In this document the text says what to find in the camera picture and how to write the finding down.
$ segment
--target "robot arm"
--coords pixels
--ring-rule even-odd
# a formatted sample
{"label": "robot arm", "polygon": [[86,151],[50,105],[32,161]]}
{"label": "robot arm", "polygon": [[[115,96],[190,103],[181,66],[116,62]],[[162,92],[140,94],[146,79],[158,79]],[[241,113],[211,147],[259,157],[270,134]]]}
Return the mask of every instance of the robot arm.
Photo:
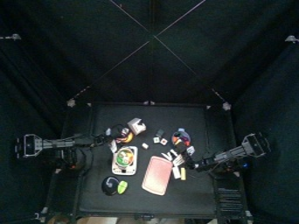
{"label": "robot arm", "polygon": [[189,156],[186,155],[186,165],[190,169],[195,169],[197,171],[207,171],[227,162],[238,161],[245,157],[254,157],[259,158],[266,155],[267,151],[270,151],[270,146],[267,139],[262,137],[261,134],[250,134],[245,137],[242,145],[231,150],[223,151],[222,153],[217,154],[214,157],[205,158],[203,160],[195,162]]}

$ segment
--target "red object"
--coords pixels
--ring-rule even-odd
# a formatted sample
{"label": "red object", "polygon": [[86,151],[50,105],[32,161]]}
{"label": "red object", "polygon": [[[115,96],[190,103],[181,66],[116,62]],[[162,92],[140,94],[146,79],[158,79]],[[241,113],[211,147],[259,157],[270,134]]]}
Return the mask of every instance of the red object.
{"label": "red object", "polygon": [[165,195],[174,164],[162,157],[151,157],[145,175],[143,188],[154,194]]}

